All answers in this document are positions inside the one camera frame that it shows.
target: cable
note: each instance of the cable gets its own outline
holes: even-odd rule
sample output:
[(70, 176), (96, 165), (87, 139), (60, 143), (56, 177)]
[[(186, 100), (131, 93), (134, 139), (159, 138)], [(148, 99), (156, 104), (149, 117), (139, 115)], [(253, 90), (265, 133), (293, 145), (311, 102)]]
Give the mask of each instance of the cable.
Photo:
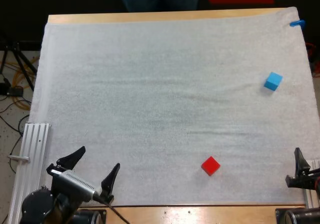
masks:
[[(14, 152), (14, 149), (16, 148), (16, 146), (17, 146), (17, 144), (18, 144), (18, 142), (20, 141), (21, 138), (22, 138), (22, 135), (20, 135), (20, 137), (18, 138), (18, 140), (15, 142), (15, 144), (14, 144), (13, 148), (11, 149), (11, 152), (9, 153), (9, 155), (12, 155), (12, 153)], [(12, 166), (11, 166), (11, 159), (9, 159), (9, 166), (10, 166), (11, 170), (12, 170), (14, 173), (16, 173), (15, 170), (14, 170), (14, 169), (12, 168)]]
[(16, 101), (16, 102), (13, 102), (13, 103), (10, 104), (7, 108), (5, 108), (3, 111), (0, 111), (0, 113), (6, 112), (12, 105), (14, 105), (15, 103), (18, 103), (18, 102), (27, 102), (27, 103), (31, 104), (30, 101), (28, 101), (28, 100), (26, 100), (26, 99), (23, 98), (23, 100), (18, 100), (18, 101)]
[(21, 124), (22, 120), (25, 119), (25, 118), (27, 118), (28, 116), (29, 116), (29, 114), (28, 114), (28, 115), (25, 115), (23, 118), (20, 119), (20, 121), (19, 121), (19, 123), (18, 123), (18, 131), (19, 131), (20, 135), (23, 135), (23, 134), (24, 134), (23, 132), (20, 131), (20, 124)]
[(21, 133), (19, 132), (19, 130), (18, 130), (18, 129), (15, 129), (13, 126), (11, 126), (2, 116), (0, 116), (0, 119), (2, 119), (2, 120), (5, 122), (5, 124), (7, 124), (12, 130), (18, 132), (18, 133), (21, 135)]
[(108, 208), (110, 208), (122, 221), (124, 221), (126, 224), (130, 224), (120, 213), (118, 213), (118, 211), (109, 205), (109, 203), (105, 202), (99, 195), (98, 193), (95, 193), (93, 195), (93, 198), (92, 198), (94, 201), (98, 202), (98, 203), (101, 203), (101, 204), (104, 204), (106, 205)]
[(2, 223), (1, 223), (1, 224), (4, 224), (4, 223), (5, 223), (5, 221), (7, 220), (7, 218), (8, 218), (8, 214), (6, 215), (6, 217), (4, 218), (4, 220), (2, 221)]

